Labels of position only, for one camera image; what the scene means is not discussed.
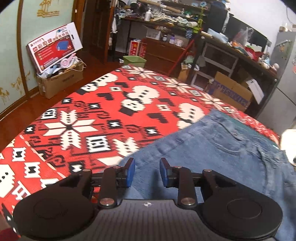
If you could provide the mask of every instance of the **jeans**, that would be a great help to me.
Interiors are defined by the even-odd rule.
[[[164,157],[171,166],[201,173],[212,169],[275,200],[283,210],[276,234],[296,240],[296,172],[275,143],[231,117],[212,110],[191,126],[133,153],[136,172],[128,199],[177,199],[176,188],[165,188],[159,172]],[[198,202],[203,202],[196,188]]]

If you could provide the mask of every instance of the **gray refrigerator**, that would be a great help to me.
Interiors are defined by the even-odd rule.
[[[296,32],[279,32],[271,55],[277,83],[257,120],[281,135],[296,117]]]

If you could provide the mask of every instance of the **red and white box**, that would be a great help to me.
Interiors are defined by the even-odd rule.
[[[139,40],[132,40],[131,43],[130,43],[130,49],[129,49],[129,52],[128,52],[128,55],[138,55],[139,53],[139,49],[140,49],[140,42]]]
[[[147,43],[141,43],[140,50],[139,50],[139,56],[141,58],[145,58],[146,49],[147,49]]]
[[[38,73],[43,73],[82,48],[74,23],[56,28],[27,45],[27,51]]]

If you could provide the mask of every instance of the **wooden floor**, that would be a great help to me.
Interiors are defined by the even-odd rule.
[[[83,80],[78,81],[67,89],[60,91],[51,99],[42,97],[39,93],[13,110],[0,121],[0,152],[11,142],[26,126],[39,117],[45,110],[73,93],[90,81],[118,68],[118,62],[108,62],[103,65],[95,57],[86,52],[81,52],[79,57],[86,63]]]

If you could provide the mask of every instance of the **red patterned bedspread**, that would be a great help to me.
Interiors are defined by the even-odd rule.
[[[0,202],[14,206],[70,173],[102,171],[216,108],[267,136],[278,136],[234,107],[167,76],[123,66],[44,112],[0,153]]]

